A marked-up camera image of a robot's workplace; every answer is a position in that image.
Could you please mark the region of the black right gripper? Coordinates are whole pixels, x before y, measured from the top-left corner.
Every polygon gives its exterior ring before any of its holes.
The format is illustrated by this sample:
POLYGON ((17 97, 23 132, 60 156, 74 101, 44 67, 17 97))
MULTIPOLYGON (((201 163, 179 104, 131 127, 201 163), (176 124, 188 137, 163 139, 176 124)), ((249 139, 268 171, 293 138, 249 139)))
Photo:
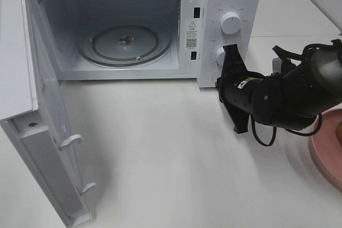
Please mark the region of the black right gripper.
POLYGON ((219 99, 227 110, 237 134, 248 132, 249 113, 263 113, 265 101, 265 77, 249 72, 239 53, 238 45, 223 46, 224 62, 221 76, 217 80, 219 99))

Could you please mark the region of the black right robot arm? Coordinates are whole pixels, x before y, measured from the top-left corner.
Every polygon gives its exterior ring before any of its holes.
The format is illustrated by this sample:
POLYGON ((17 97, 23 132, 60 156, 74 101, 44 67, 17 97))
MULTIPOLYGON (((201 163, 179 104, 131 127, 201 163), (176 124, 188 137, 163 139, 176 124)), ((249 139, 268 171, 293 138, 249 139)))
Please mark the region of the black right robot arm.
POLYGON ((273 47, 281 72, 249 71, 235 44, 225 58, 216 88, 236 133, 247 132, 249 118, 259 124, 300 131, 341 103, 341 40, 309 44, 301 54, 273 47))

